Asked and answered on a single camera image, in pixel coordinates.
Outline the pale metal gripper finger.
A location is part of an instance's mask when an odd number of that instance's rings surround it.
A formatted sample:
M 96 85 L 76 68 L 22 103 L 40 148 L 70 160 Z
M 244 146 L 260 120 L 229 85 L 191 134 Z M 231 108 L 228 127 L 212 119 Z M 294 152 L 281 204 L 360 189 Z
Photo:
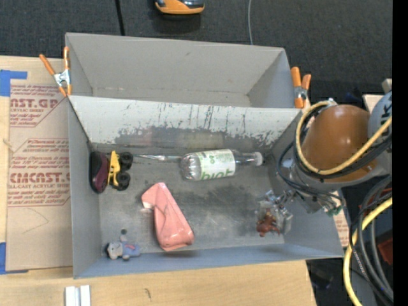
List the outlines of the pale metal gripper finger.
M 267 214 L 275 215 L 276 213 L 276 198 L 273 189 L 267 191 L 263 195 L 261 195 L 258 200 L 258 209 L 257 209 L 257 217 L 258 218 L 265 218 Z
M 285 235 L 291 230 L 292 220 L 293 214 L 285 207 L 275 210 L 275 226 L 280 234 Z

